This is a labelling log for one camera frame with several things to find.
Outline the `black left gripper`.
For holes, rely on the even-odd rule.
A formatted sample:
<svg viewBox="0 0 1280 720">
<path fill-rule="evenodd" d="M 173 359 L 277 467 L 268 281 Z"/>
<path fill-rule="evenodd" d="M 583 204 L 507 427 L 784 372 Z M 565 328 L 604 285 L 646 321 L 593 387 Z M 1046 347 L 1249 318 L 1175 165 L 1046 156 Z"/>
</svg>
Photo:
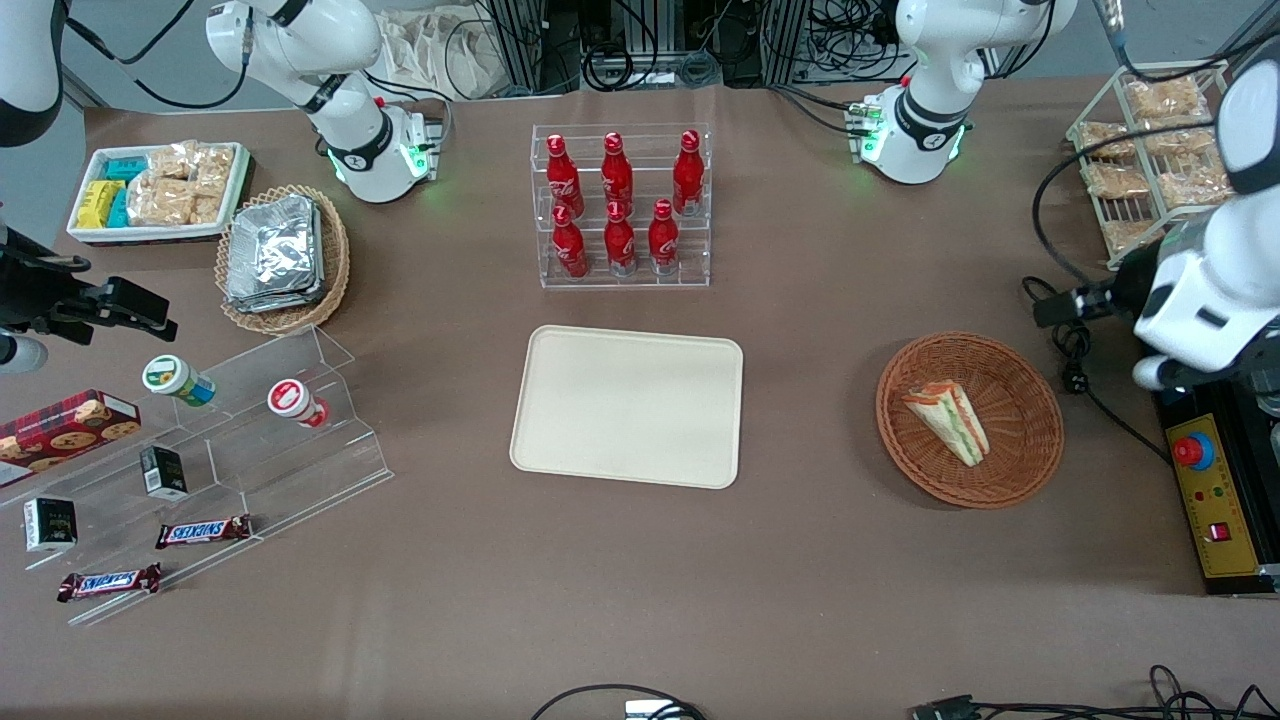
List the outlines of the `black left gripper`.
<svg viewBox="0 0 1280 720">
<path fill-rule="evenodd" d="M 1143 246 L 1120 263 L 1111 284 L 1083 284 L 1033 301 L 1037 327 L 1083 322 L 1082 313 L 1142 313 L 1158 268 L 1160 246 Z"/>
</svg>

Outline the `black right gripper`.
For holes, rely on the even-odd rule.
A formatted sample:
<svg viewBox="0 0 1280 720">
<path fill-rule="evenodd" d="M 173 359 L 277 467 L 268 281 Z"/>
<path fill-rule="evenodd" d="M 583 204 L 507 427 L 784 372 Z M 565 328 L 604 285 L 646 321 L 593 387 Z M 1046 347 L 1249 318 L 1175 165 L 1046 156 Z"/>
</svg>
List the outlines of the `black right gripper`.
<svg viewBox="0 0 1280 720">
<path fill-rule="evenodd" d="M 108 278 L 99 288 L 99 302 L 109 310 L 82 313 L 78 320 L 58 319 L 59 305 L 79 302 L 90 287 L 77 275 L 92 264 L 81 256 L 59 255 L 13 228 L 3 229 L 1 252 L 4 331 L 51 334 L 73 343 L 92 341 L 90 325 L 122 327 L 164 342 L 177 338 L 179 325 L 166 319 L 169 301 L 125 278 Z"/>
</svg>

